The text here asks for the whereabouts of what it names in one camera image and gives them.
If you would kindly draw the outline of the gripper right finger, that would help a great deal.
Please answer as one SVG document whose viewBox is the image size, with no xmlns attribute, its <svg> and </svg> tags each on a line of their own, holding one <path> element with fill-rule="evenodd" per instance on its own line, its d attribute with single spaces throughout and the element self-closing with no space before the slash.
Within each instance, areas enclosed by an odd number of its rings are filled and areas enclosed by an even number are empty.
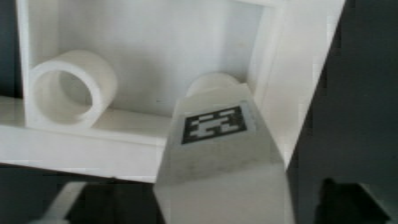
<svg viewBox="0 0 398 224">
<path fill-rule="evenodd" d="M 398 224 L 362 183 L 323 180 L 316 224 Z"/>
</svg>

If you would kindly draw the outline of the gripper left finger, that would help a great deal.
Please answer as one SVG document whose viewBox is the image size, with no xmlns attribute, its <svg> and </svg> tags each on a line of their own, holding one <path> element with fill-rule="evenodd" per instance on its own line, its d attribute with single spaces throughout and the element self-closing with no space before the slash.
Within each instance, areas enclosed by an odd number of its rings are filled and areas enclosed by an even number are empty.
<svg viewBox="0 0 398 224">
<path fill-rule="evenodd" d="M 71 224 L 66 217 L 85 186 L 85 182 L 69 182 L 64 185 L 41 218 L 28 224 Z"/>
</svg>

